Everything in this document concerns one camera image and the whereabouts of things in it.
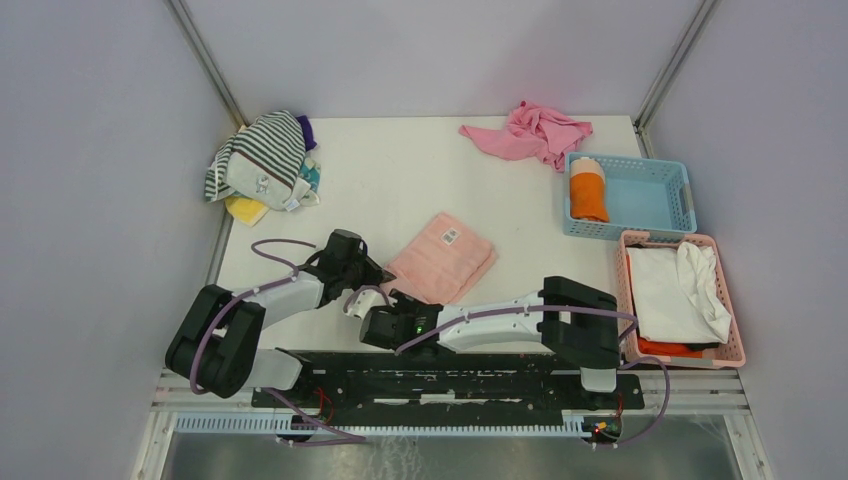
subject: pink towel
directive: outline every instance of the pink towel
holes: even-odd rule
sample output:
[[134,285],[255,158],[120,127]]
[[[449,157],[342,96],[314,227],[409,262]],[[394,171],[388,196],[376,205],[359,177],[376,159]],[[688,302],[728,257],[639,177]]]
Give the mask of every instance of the pink towel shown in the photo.
[[495,263],[492,243],[440,213],[386,266],[397,279],[383,285],[426,303],[459,301]]
[[459,133],[489,155],[504,160],[535,156],[562,172],[565,154],[577,150],[592,134],[592,124],[574,121],[552,108],[521,102],[509,114],[503,130],[462,126]]

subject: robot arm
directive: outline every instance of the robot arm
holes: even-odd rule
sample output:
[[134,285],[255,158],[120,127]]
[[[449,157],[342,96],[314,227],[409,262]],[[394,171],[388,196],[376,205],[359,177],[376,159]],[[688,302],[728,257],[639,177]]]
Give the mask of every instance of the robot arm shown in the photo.
[[[236,302],[223,316],[200,357],[197,383],[227,398],[244,387],[273,387],[290,390],[301,376],[301,361],[280,350],[257,352],[263,328],[299,312],[321,308],[339,298],[346,289],[380,285],[393,280],[368,257],[365,242],[344,230],[334,231],[324,250],[299,267],[295,281],[280,288],[257,291]],[[165,365],[189,378],[201,339],[213,319],[234,297],[233,291],[217,285],[201,289],[168,348]],[[538,306],[572,306],[616,309],[611,295],[562,278],[548,277],[544,288],[512,301],[459,307],[425,304],[393,292],[393,305],[368,307],[357,302],[364,317],[360,341],[396,350],[404,343],[427,334],[448,322],[475,312],[523,307],[519,313],[495,314],[482,321],[468,321],[444,328],[437,335],[408,350],[410,356],[433,356],[442,351],[462,352],[471,347],[502,342],[531,341],[577,365],[584,389],[611,392],[619,365],[618,327],[614,318],[573,313],[562,319],[559,312],[531,312]]]
[[[278,350],[257,353],[262,329],[299,312],[321,308],[339,298],[345,289],[380,285],[394,279],[368,257],[362,238],[345,230],[334,231],[326,247],[299,267],[297,279],[282,288],[259,292],[237,302],[212,335],[200,358],[197,382],[227,398],[243,387],[266,386],[288,390],[300,375],[295,357]],[[253,289],[236,289],[242,292]],[[192,363],[212,320],[234,297],[217,285],[200,290],[165,357],[165,365],[189,378]]]
[[[612,295],[563,277],[545,278],[544,288],[508,302],[459,307],[430,305],[401,293],[390,307],[375,307],[365,315],[360,341],[391,350],[440,330],[409,350],[412,355],[434,356],[440,351],[462,352],[495,343],[528,341],[546,346],[558,356],[580,367],[583,388],[612,392],[619,366],[618,322],[615,318],[572,313],[534,311],[534,307],[562,306],[616,310]],[[457,318],[493,312],[488,318],[466,320],[448,328]]]

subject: white cloth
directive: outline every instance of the white cloth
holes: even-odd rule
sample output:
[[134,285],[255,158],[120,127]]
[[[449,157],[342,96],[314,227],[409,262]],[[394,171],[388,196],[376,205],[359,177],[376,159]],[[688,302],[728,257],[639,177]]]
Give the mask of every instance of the white cloth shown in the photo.
[[654,342],[727,343],[730,312],[716,296],[712,247],[628,248],[639,335]]

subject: striped shirt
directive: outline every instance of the striped shirt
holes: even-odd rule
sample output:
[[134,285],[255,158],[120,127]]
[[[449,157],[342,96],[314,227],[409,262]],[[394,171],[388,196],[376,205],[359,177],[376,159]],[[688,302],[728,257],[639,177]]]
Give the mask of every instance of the striped shirt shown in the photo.
[[[215,160],[206,171],[204,195],[206,201],[214,202],[233,194],[243,195],[269,203],[258,195],[260,189],[252,188],[250,179],[230,177],[232,183],[241,185],[242,191],[227,183],[227,172],[231,159],[245,159],[255,166],[257,172],[267,175],[267,181],[278,182],[284,190],[291,192],[306,156],[306,147],[300,123],[289,112],[283,110],[257,118],[253,125],[230,137],[215,154]],[[272,199],[279,203],[285,199]]]

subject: metal frame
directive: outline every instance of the metal frame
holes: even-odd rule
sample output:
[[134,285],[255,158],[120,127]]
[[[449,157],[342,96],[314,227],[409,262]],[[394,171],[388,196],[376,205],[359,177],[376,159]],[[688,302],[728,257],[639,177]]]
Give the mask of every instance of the metal frame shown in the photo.
[[643,142],[646,144],[646,149],[649,151],[652,150],[651,148],[648,148],[650,141],[645,141],[646,135],[644,132],[651,124],[651,121],[653,120],[654,115],[656,115],[662,100],[668,93],[671,84],[680,73],[683,62],[689,56],[689,53],[692,51],[692,47],[703,33],[707,22],[710,18],[712,18],[716,7],[718,7],[720,3],[721,0],[701,0],[698,4],[698,8],[695,10],[694,15],[689,20],[689,23],[686,25],[686,28],[684,28],[683,33],[680,34],[680,37],[675,43],[671,58],[669,58],[666,65],[660,70],[656,79],[654,79],[654,83],[651,85],[651,88],[648,89],[648,94],[645,96],[645,100],[639,108],[639,113],[633,120],[633,125],[636,127],[636,133],[642,137]]
[[[626,416],[656,415],[663,400],[665,382],[661,371],[630,371],[639,376],[645,398],[644,410],[625,410]],[[666,415],[724,417],[731,437],[736,461],[745,480],[771,480],[773,475],[763,450],[760,436],[748,406],[739,374],[735,370],[673,370],[671,371],[671,401]],[[259,409],[251,406],[251,389],[242,389],[234,396],[222,399],[212,395],[194,395],[188,380],[164,369],[153,400],[145,429],[144,441],[132,471],[134,480],[158,480],[165,466],[173,433],[185,430],[189,421],[205,421],[208,425],[225,428],[230,433],[269,434],[263,421],[285,420],[288,409]],[[564,410],[567,427],[584,416],[612,415],[612,411]],[[242,422],[222,424],[222,421]],[[526,431],[520,428],[501,432],[474,432],[472,429],[436,431],[408,429],[393,431],[373,429],[369,435],[531,435],[574,436],[568,428],[547,432]]]
[[[245,125],[245,117],[235,100],[223,74],[215,63],[211,52],[203,41],[191,13],[183,0],[163,0],[174,16],[174,20],[183,31],[198,62],[215,87],[221,102],[238,127]],[[652,83],[639,113],[634,119],[634,131],[645,156],[654,156],[653,145],[647,133],[662,100],[668,93],[674,79],[680,72],[684,60],[692,50],[694,43],[715,12],[721,0],[701,0],[690,21],[674,45],[671,57],[660,70]],[[232,218],[224,213],[207,282],[214,283],[220,271],[221,262],[228,243]],[[660,371],[631,371],[639,376],[645,398],[644,410],[626,410],[627,416],[656,415],[662,403],[664,380]],[[745,480],[771,480],[773,478],[768,465],[762,442],[745,396],[739,375],[735,370],[675,370],[671,372],[672,393],[666,415],[697,416],[722,415],[725,419],[736,460]],[[253,392],[243,389],[228,399],[211,395],[194,395],[188,387],[188,381],[169,370],[163,370],[159,385],[148,416],[141,448],[135,467],[132,470],[134,480],[158,480],[163,472],[165,460],[171,445],[173,433],[185,419],[207,419],[221,421],[232,417],[235,420],[253,419],[254,423],[242,425],[242,433],[250,432],[249,425],[261,425],[260,420],[283,418],[291,415],[287,409],[257,409],[251,406]],[[563,411],[563,420],[581,416],[611,415],[612,411]]]
[[168,10],[170,10],[171,15],[173,15],[174,21],[180,27],[183,35],[185,35],[189,47],[197,58],[197,62],[203,67],[203,71],[206,72],[206,76],[209,77],[209,81],[215,87],[218,97],[227,109],[227,113],[230,115],[235,126],[238,128],[247,125],[244,113],[239,107],[238,102],[236,102],[226,80],[224,80],[224,74],[218,68],[218,64],[215,63],[215,59],[212,57],[212,52],[206,46],[206,42],[203,41],[200,31],[194,24],[194,19],[192,19],[188,5],[183,0],[163,1],[168,7]]

